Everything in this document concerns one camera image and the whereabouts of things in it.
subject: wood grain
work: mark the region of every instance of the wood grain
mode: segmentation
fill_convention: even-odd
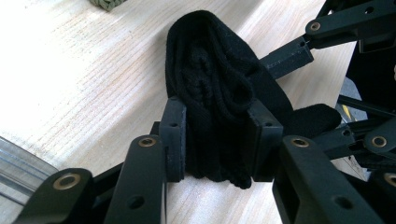
[[[0,15],[7,21],[0,135],[60,170],[98,175],[122,162],[131,141],[161,119],[166,35],[178,18],[210,10],[261,58],[302,35],[323,2],[129,0],[110,13],[88,0],[8,2]],[[282,77],[293,106],[334,105],[352,49],[314,50],[313,63]],[[170,185],[168,222],[280,223],[271,187],[240,190],[187,176]]]

